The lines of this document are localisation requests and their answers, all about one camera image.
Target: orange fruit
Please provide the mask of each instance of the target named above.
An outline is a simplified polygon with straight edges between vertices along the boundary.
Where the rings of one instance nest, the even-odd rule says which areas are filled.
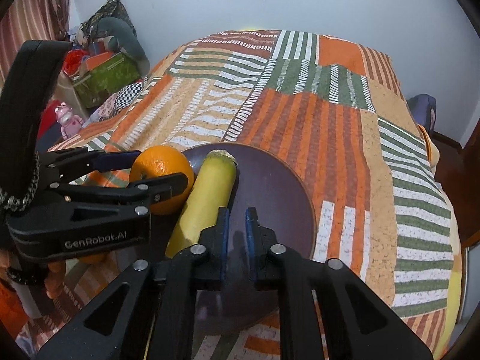
[[[151,179],[178,172],[185,174],[188,178],[186,190],[181,195],[150,206],[152,214],[169,215],[183,207],[195,181],[194,170],[182,152],[163,145],[148,148],[137,157],[131,166],[129,181]]]
[[[95,265],[95,264],[101,263],[106,256],[107,256],[106,253],[99,253],[99,254],[91,254],[90,256],[79,257],[78,259],[85,264]]]

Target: yellow cucumber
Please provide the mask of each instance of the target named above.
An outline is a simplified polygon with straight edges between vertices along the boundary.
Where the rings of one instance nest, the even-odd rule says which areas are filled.
[[[237,176],[235,158],[225,150],[213,150],[205,157],[190,195],[170,236],[165,256],[198,242],[200,233],[217,222],[219,207],[226,207]]]

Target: patchwork quilt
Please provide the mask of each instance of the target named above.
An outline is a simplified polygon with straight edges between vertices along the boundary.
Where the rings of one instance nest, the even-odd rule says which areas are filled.
[[[307,32],[221,32],[179,47],[128,107],[52,149],[185,150],[220,141],[285,161],[315,209],[312,258],[341,259],[440,357],[448,307],[458,311],[459,294],[449,295],[460,271],[457,235],[387,55]],[[76,182],[124,187],[128,171]],[[44,325],[61,326],[116,274],[108,258],[66,286],[58,315],[35,322],[38,345],[51,336]],[[241,332],[197,337],[193,357],[279,359],[279,341],[274,314]]]

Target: dark round plate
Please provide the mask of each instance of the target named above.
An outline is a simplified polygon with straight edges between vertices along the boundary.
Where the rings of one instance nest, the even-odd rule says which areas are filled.
[[[238,183],[229,206],[229,253],[226,283],[220,292],[201,291],[197,297],[195,334],[220,335],[255,324],[278,306],[277,294],[258,292],[249,280],[245,238],[245,211],[257,209],[259,222],[271,228],[277,240],[311,257],[316,221],[303,183],[290,167],[267,151],[238,143],[212,143],[183,153],[195,174],[206,155],[227,150],[238,162]]]

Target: pink toy figure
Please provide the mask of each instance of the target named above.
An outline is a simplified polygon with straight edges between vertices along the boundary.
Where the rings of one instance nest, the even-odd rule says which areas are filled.
[[[57,121],[61,124],[63,140],[73,137],[82,129],[83,119],[74,115],[73,110],[66,103],[56,107],[55,113],[57,114]]]

